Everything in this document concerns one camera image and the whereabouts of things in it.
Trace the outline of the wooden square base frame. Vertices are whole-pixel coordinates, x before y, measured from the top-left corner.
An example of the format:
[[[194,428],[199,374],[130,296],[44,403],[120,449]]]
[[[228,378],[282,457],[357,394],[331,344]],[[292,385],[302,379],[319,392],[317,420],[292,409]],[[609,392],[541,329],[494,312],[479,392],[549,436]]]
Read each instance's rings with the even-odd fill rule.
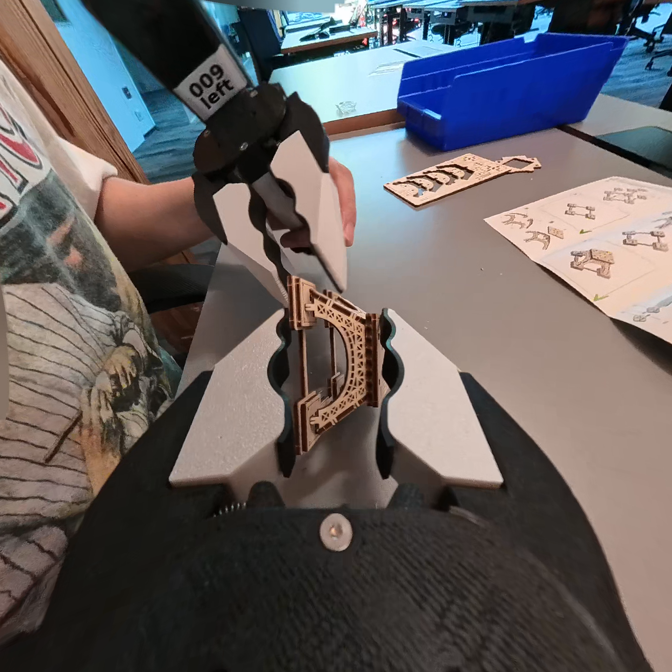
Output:
[[[317,294],[314,284],[297,276],[291,276],[288,279],[290,328],[298,336],[300,398],[294,404],[293,410],[297,456],[307,453],[318,440],[318,432],[310,424],[310,418],[318,410],[332,403],[340,392],[344,381],[343,374],[337,371],[335,329],[330,323],[326,322],[325,325],[329,329],[331,364],[331,377],[327,383],[327,395],[324,397],[320,391],[309,391],[308,389],[306,331],[312,329],[317,324],[318,319],[314,313],[308,311],[306,306],[313,303],[314,294]]]

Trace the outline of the grey desk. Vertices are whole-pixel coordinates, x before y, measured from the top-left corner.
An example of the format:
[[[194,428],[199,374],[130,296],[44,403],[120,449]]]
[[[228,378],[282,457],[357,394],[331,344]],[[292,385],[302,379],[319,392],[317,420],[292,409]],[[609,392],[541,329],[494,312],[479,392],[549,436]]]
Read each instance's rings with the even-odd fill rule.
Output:
[[[357,197],[346,295],[395,310],[543,449],[600,539],[646,658],[670,671],[671,348],[610,320],[484,220],[607,177],[671,179],[561,130],[466,152],[542,167],[414,210],[383,185],[458,151],[401,129],[332,138]]]

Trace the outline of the printed white T-shirt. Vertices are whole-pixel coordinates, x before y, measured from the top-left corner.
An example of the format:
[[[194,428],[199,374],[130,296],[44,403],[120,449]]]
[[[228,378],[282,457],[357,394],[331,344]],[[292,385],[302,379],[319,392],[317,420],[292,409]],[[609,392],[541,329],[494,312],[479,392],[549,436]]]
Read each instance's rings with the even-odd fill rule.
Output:
[[[1,644],[39,627],[82,516],[173,398],[176,365],[94,222],[115,175],[1,64]]]

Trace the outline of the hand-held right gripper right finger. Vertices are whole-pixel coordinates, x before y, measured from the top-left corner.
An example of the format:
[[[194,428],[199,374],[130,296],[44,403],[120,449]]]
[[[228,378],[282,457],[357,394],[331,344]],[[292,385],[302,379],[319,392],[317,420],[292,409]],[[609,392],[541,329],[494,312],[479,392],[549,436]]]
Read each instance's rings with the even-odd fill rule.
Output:
[[[394,310],[383,309],[380,319],[380,476],[420,489],[500,488],[503,476],[458,367]]]

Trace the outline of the paper instruction sheet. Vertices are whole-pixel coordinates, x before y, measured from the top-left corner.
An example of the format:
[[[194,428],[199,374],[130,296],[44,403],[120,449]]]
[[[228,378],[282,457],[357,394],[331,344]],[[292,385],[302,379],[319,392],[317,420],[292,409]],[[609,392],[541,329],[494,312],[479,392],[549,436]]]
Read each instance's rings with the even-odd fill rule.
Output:
[[[671,187],[614,176],[485,222],[605,315],[671,342]]]

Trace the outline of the black office chair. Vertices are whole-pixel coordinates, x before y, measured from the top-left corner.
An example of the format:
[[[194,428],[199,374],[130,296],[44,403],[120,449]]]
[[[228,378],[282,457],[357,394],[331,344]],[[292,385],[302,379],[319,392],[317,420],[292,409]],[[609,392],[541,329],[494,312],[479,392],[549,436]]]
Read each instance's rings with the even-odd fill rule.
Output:
[[[655,26],[647,31],[638,26],[638,21],[646,23],[651,13],[660,4],[669,4],[670,1],[629,1],[623,11],[622,21],[619,25],[619,34],[630,40],[642,39],[644,52],[650,59],[644,66],[645,71],[651,71],[657,59],[671,56],[671,47],[659,49],[666,37],[671,37],[671,16],[664,24]]]

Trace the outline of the wooden laser-cut parts sheet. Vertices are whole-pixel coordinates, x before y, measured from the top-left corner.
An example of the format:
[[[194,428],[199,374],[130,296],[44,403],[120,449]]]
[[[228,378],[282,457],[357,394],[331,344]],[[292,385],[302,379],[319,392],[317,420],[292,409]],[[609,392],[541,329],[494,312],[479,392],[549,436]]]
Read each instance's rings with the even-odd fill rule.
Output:
[[[537,158],[524,155],[494,161],[467,153],[385,183],[383,188],[418,209],[498,177],[533,173],[541,167]]]

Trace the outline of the person's left forearm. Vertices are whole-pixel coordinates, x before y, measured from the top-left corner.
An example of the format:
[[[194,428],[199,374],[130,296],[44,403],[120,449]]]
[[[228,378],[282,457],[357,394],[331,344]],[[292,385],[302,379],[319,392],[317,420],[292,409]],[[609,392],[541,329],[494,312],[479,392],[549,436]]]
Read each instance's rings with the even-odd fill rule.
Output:
[[[114,256],[134,272],[212,238],[200,218],[191,177],[141,184],[119,177],[104,180],[95,223]]]

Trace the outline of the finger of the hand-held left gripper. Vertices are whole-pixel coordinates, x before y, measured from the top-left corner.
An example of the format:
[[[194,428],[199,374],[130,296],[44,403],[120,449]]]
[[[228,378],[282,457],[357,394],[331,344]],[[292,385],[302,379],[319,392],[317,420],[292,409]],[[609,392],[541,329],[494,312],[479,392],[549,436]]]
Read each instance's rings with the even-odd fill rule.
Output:
[[[307,231],[308,248],[333,287],[344,292],[348,285],[348,257],[337,188],[300,130],[280,142],[270,171],[290,200],[286,221],[298,223]]]
[[[214,195],[226,244],[263,286],[286,286],[280,246],[267,227],[267,208],[246,183],[230,183]]]

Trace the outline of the wooden tower arch model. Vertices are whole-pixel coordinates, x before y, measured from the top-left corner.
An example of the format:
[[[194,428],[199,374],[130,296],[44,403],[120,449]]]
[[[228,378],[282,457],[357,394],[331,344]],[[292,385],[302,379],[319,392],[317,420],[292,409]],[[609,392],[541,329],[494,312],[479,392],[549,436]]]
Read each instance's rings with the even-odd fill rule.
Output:
[[[335,330],[345,350],[346,372],[339,393],[332,393],[331,400],[309,417],[311,429],[320,435],[361,406],[381,407],[389,393],[382,376],[382,315],[367,313],[332,291],[311,290],[305,310]]]

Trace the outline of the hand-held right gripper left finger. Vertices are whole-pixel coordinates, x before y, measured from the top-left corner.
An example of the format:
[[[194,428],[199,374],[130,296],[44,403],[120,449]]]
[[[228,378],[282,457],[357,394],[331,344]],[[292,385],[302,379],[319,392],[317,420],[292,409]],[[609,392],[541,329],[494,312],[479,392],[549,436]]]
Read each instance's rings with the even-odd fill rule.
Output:
[[[292,473],[290,325],[277,310],[217,363],[169,481],[253,486]]]

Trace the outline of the blue plastic bin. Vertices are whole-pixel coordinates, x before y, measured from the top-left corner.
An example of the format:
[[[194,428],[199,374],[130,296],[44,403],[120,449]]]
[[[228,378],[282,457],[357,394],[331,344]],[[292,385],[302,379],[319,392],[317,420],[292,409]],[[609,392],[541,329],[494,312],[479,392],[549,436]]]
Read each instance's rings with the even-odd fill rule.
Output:
[[[402,68],[397,109],[443,152],[582,122],[627,42],[545,32],[416,59]]]

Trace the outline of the grey table with wooden edge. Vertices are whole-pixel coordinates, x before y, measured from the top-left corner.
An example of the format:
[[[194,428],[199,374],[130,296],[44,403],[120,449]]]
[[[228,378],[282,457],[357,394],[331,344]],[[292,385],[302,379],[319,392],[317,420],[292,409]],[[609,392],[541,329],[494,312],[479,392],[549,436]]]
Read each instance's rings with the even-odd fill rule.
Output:
[[[277,69],[270,81],[312,106],[330,137],[398,128],[403,124],[397,112],[403,65],[455,50],[459,48],[424,40],[405,42]],[[356,102],[357,114],[338,118],[335,105],[343,101]]]

